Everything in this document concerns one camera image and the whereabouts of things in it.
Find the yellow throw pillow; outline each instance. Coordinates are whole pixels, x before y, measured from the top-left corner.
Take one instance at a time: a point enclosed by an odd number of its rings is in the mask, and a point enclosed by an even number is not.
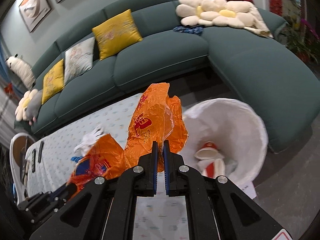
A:
[[[64,88],[63,59],[49,70],[43,78],[42,105]]]
[[[130,9],[94,27],[92,32],[98,42],[100,60],[142,41]]]

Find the white chair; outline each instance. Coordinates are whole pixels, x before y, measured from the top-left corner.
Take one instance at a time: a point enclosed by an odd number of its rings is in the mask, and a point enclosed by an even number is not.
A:
[[[28,148],[36,142],[29,134],[21,132],[16,134],[10,143],[10,168],[14,182],[14,188],[17,193],[17,205],[25,200],[25,185],[20,180],[21,152],[27,152]]]

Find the orange plastic bag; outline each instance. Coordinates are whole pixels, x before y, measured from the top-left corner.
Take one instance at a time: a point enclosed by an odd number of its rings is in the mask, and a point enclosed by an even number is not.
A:
[[[185,145],[188,132],[182,120],[180,99],[169,98],[169,84],[152,84],[143,93],[129,125],[129,136],[124,148],[126,168],[138,164],[140,156],[152,150],[153,141],[159,149],[165,140],[169,140],[170,150],[178,153]],[[158,160],[158,172],[164,170],[161,155]]]
[[[119,177],[126,170],[123,154],[124,150],[110,134],[102,136],[77,163],[68,183],[76,184],[78,193],[96,177]]]
[[[161,150],[163,141],[169,140],[173,153],[184,147],[188,132],[182,120],[181,102],[176,96],[169,98],[168,89],[167,83],[152,84],[143,93],[133,113],[124,150],[107,134],[78,162],[68,181],[77,185],[76,193],[96,177],[113,179],[136,166],[140,156],[152,151],[153,141],[158,142]],[[164,165],[160,154],[158,157],[158,172],[161,172]]]

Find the metal screw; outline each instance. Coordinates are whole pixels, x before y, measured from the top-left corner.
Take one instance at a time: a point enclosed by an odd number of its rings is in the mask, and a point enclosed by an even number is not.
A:
[[[181,171],[181,172],[187,172],[188,170],[189,170],[189,167],[186,165],[181,165],[179,167],[179,171]]]
[[[225,177],[225,176],[219,176],[218,177],[218,182],[222,183],[222,184],[225,184],[228,182],[228,178]]]
[[[143,171],[143,168],[142,168],[141,166],[135,166],[135,167],[133,168],[133,171],[134,171],[135,173],[140,173],[140,172]]]
[[[101,185],[101,184],[103,184],[104,183],[104,177],[97,177],[95,180],[94,180],[94,182],[95,182],[95,184],[97,184],[97,185]]]

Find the warning label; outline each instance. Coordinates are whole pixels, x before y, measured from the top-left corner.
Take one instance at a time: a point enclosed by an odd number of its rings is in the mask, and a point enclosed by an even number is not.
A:
[[[292,238],[285,229],[282,229],[272,240],[292,240]]]

